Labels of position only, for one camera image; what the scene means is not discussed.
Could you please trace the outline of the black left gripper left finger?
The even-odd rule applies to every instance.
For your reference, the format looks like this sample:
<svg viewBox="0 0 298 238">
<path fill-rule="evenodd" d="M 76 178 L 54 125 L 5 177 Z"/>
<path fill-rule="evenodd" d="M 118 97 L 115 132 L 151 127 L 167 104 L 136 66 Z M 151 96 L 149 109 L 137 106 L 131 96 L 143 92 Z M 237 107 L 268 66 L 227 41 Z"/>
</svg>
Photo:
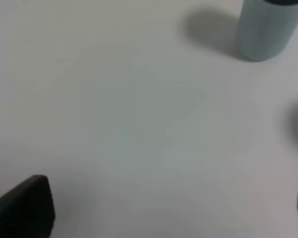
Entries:
<svg viewBox="0 0 298 238">
<path fill-rule="evenodd" d="M 54 221 L 47 176 L 33 175 L 0 197 L 0 238 L 49 238 Z"/>
</svg>

